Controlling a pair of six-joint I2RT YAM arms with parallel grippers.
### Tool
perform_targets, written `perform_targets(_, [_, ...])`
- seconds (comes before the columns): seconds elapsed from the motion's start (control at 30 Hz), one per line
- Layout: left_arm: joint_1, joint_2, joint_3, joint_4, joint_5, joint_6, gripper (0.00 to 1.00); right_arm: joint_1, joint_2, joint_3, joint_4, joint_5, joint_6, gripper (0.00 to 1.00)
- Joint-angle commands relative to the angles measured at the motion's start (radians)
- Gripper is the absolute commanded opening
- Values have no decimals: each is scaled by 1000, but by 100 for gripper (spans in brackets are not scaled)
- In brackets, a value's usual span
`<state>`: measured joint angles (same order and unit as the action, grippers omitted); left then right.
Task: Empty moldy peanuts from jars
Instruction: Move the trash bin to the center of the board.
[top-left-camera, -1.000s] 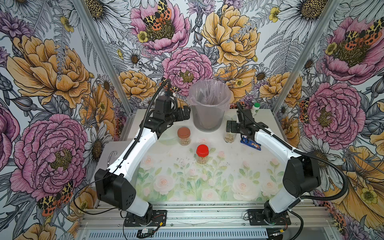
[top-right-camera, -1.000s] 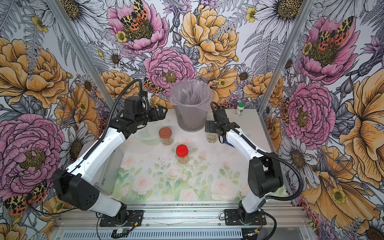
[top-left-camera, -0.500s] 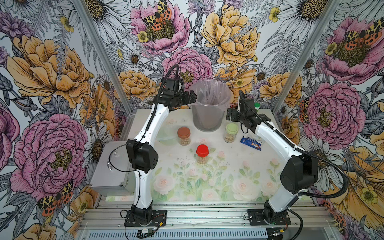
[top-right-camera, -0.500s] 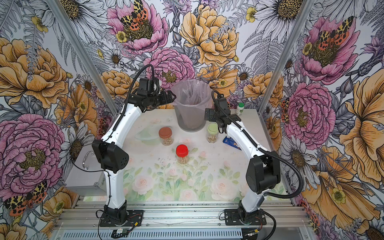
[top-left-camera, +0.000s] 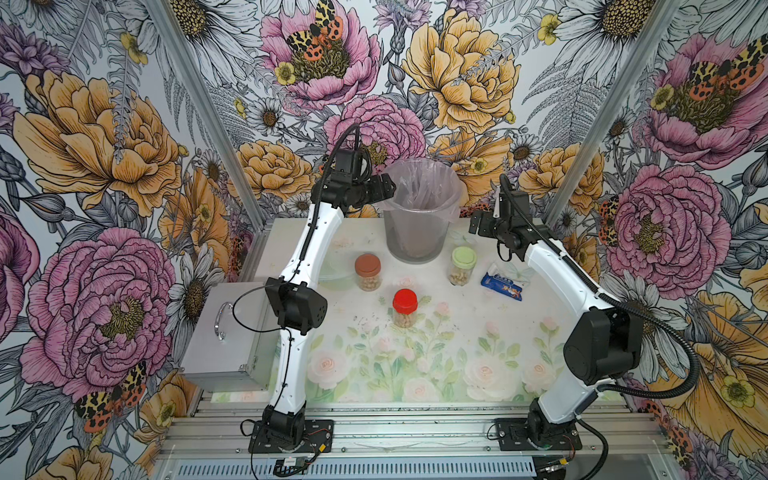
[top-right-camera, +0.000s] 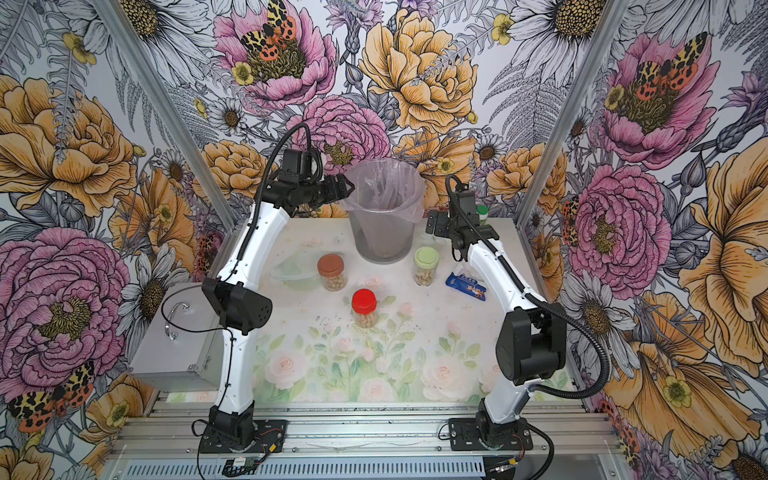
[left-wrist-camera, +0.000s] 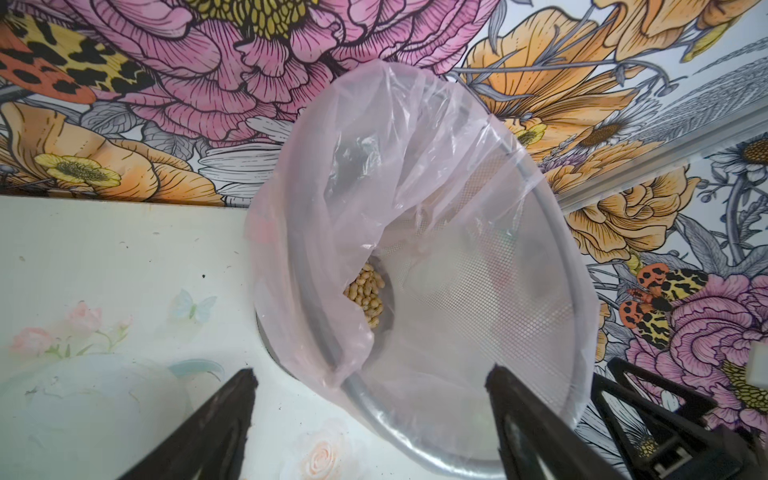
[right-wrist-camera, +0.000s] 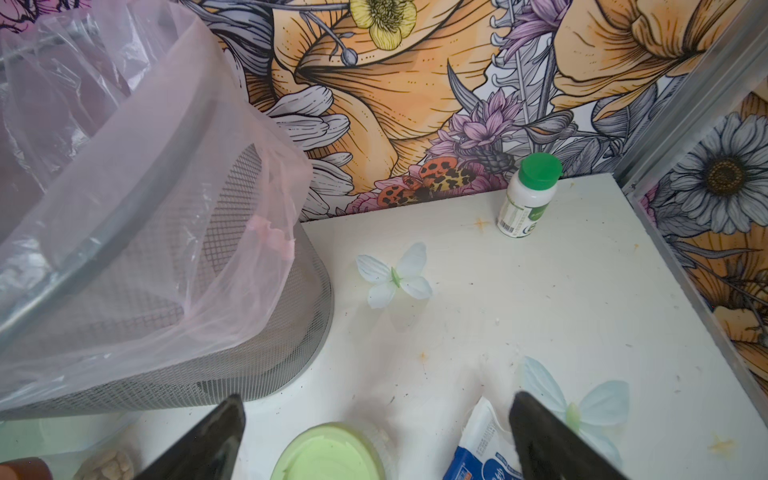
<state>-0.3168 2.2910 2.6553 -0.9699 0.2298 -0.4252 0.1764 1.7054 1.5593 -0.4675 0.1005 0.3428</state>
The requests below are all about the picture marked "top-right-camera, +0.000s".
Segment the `green lid peanut jar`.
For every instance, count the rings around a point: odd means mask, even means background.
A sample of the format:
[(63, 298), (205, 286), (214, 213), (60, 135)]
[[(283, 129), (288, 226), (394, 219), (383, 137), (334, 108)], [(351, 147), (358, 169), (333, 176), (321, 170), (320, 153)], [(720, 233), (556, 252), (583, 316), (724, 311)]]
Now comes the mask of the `green lid peanut jar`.
[(440, 254), (431, 246), (419, 247), (414, 253), (413, 278), (419, 286), (431, 285), (436, 276)]

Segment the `mesh bin with pink bag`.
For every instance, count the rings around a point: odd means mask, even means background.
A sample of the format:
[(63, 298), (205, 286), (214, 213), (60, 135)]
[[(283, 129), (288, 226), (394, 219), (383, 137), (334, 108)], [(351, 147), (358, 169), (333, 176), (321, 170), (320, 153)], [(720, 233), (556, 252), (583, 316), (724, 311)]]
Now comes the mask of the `mesh bin with pink bag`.
[(418, 170), (406, 162), (379, 159), (359, 163), (345, 176), (354, 191), (340, 206), (348, 214), (358, 253), (376, 264), (406, 257), (424, 214), (426, 185)]

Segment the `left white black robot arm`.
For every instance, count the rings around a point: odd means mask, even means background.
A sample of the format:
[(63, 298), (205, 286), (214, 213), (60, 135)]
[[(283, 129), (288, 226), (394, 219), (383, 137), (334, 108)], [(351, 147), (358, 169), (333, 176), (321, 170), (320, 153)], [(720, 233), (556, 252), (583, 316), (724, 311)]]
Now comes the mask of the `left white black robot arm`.
[(259, 292), (267, 258), (288, 220), (301, 206), (315, 209), (347, 198), (354, 185), (341, 174), (325, 176), (320, 153), (288, 149), (282, 164), (265, 168), (250, 216), (234, 232), (222, 269), (203, 281), (202, 292), (223, 328), (219, 392), (201, 435), (203, 454), (253, 453), (260, 447), (254, 422), (251, 376), (258, 330), (272, 315)]

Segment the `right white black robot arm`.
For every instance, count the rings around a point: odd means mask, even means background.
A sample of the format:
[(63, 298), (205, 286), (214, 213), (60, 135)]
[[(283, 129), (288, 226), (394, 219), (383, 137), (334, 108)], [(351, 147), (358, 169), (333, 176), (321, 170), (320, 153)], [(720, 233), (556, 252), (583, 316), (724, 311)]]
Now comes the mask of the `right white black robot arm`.
[(495, 344), (501, 371), (473, 420), (451, 420), (454, 450), (530, 449), (522, 412), (534, 388), (565, 365), (565, 321), (519, 275), (498, 234), (480, 223), (469, 190), (449, 195), (447, 212), (429, 214), (426, 231), (447, 238), (482, 277), (505, 317)]

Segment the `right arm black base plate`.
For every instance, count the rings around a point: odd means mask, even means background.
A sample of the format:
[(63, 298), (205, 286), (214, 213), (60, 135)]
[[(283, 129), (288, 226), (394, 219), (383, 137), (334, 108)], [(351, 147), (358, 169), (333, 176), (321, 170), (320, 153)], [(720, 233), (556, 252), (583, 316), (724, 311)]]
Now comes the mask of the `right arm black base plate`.
[(448, 421), (452, 451), (529, 451), (533, 448), (530, 430), (522, 421), (496, 424), (477, 418)]

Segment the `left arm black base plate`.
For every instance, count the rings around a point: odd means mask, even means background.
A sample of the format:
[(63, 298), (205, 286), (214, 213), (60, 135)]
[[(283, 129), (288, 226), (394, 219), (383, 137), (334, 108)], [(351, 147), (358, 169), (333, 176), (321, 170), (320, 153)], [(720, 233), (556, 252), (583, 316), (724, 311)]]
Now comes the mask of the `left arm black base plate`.
[(253, 420), (228, 431), (207, 426), (201, 436), (201, 454), (264, 455), (280, 453), (286, 439), (285, 420)]

